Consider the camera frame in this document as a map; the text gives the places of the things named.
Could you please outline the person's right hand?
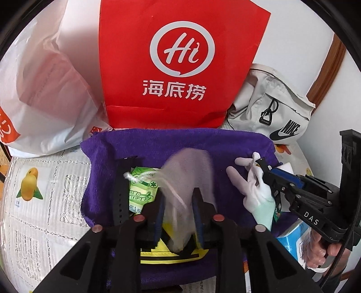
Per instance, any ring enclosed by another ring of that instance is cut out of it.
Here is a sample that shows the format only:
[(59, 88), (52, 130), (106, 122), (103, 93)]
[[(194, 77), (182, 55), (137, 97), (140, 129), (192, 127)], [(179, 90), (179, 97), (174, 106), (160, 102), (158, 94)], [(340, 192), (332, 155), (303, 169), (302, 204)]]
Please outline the person's right hand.
[[(327, 248), (325, 248), (321, 243), (321, 239), (321, 235), (312, 229), (310, 233), (310, 242), (307, 246), (305, 261), (306, 266), (310, 269), (316, 269), (323, 265), (326, 262), (326, 254), (329, 256), (337, 256), (342, 246), (340, 243), (337, 243), (330, 244)], [(350, 254), (351, 251), (346, 248), (337, 266), (335, 267), (333, 272), (334, 275), (342, 272), (346, 268)]]

